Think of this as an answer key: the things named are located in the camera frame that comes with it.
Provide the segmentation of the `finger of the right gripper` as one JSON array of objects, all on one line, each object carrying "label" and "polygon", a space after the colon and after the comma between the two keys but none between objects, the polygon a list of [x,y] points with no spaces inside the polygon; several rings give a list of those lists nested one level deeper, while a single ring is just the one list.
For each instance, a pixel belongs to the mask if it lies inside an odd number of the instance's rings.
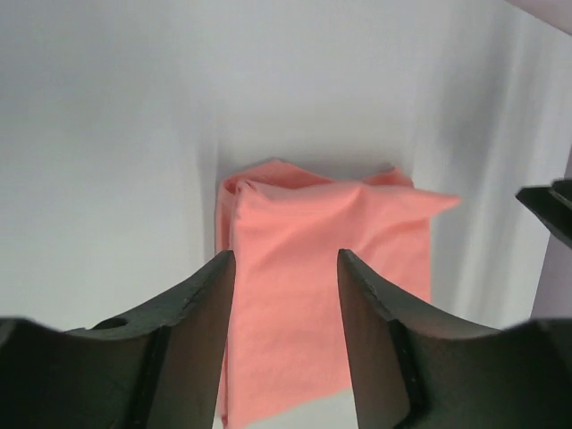
[{"label": "finger of the right gripper", "polygon": [[559,179],[549,186],[524,187],[516,199],[533,213],[550,233],[572,247],[571,180]]}]

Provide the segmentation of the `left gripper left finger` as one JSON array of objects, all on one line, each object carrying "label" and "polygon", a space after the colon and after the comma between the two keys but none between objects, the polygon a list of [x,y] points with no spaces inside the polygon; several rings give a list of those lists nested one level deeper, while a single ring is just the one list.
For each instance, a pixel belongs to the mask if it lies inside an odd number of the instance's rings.
[{"label": "left gripper left finger", "polygon": [[1,321],[4,428],[209,428],[235,279],[223,251],[90,329]]}]

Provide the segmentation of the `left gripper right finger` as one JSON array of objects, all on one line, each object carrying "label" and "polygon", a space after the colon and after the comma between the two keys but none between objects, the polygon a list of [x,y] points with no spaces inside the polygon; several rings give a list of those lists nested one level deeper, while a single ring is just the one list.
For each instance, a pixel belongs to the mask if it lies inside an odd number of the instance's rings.
[{"label": "left gripper right finger", "polygon": [[359,427],[570,427],[569,319],[495,330],[424,302],[349,250],[337,270]]}]

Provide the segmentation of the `salmon pink t shirt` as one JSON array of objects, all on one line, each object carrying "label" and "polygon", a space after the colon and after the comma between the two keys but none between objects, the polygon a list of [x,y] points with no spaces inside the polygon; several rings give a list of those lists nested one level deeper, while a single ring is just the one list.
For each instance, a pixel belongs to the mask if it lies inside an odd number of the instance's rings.
[{"label": "salmon pink t shirt", "polygon": [[236,259],[219,413],[242,428],[351,385],[337,284],[341,249],[422,300],[433,217],[458,197],[390,169],[336,181],[272,160],[224,179],[216,247]]}]

